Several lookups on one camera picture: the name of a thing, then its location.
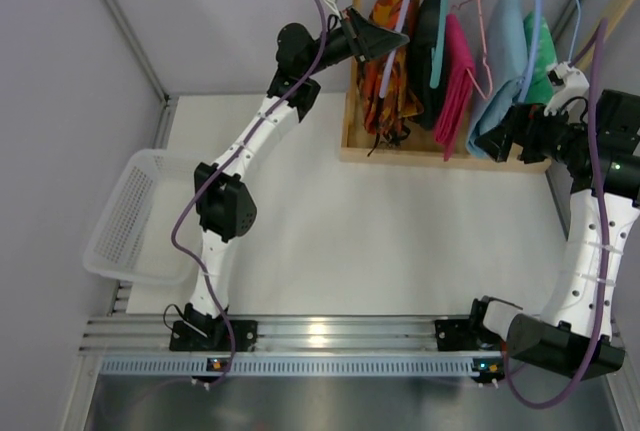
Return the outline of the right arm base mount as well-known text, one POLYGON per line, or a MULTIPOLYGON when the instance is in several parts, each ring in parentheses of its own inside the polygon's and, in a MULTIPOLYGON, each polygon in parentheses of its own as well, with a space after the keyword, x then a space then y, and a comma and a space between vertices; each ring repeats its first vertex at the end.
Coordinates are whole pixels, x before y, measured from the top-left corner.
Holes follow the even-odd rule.
POLYGON ((480 335, 468 318, 439 319, 434 322, 437 349, 440 352, 496 351, 491 338, 480 335))

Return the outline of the orange camouflage trousers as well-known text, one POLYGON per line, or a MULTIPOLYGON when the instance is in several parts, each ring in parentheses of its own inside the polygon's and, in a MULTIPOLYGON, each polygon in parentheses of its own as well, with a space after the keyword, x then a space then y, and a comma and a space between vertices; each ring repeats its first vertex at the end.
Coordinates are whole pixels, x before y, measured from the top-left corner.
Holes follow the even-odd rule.
MULTIPOLYGON (((388 30, 401 26, 401 33, 414 35, 420 0, 376 0, 369 19, 388 30)), ((365 131, 374 137, 374 147, 398 148, 410 135, 406 120, 423 112, 409 87, 408 47, 365 63, 358 71, 358 90, 365 131)))

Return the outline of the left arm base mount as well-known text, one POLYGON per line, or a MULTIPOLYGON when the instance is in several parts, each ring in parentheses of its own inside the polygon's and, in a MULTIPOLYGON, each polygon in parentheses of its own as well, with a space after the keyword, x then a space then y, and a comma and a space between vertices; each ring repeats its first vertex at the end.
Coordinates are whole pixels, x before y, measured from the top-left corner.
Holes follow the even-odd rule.
MULTIPOLYGON (((231 321, 238 352, 254 348, 258 337, 258 322, 254 320, 231 321)), ((191 323, 176 321, 173 324, 169 350, 173 352, 226 352, 231 350, 232 336, 223 321, 215 321, 213 328, 203 331, 191 323)))

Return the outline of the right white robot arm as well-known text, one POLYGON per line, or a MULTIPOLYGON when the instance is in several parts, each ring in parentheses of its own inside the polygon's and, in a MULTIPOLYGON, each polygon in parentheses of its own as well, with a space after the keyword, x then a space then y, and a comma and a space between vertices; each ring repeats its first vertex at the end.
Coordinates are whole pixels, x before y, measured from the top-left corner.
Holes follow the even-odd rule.
POLYGON ((639 99, 605 90, 595 108, 595 134, 603 180, 596 193, 588 125, 570 122, 565 109, 552 115, 540 104, 516 104, 477 142, 495 161, 513 145, 526 164, 546 158, 563 164, 572 178, 571 224, 561 271, 539 316, 507 301, 474 300, 468 329, 478 341, 504 343, 508 355, 565 377, 585 357, 591 379, 621 368, 625 352, 612 343, 611 302, 629 232, 639 217, 639 99))

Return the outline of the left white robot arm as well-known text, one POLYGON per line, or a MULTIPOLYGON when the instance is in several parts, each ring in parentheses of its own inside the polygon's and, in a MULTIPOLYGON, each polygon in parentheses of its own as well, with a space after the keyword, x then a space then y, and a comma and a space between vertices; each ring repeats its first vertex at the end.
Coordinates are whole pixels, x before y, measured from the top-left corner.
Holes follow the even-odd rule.
POLYGON ((192 329, 213 338, 225 328, 234 255, 257 218, 249 182, 313 107, 320 91, 313 75, 350 58, 359 63, 384 58, 408 41, 406 34, 378 25, 352 7, 318 38, 300 23, 280 30, 276 72, 256 115, 219 158, 194 171, 194 205, 202 230, 200 275, 183 312, 192 329))

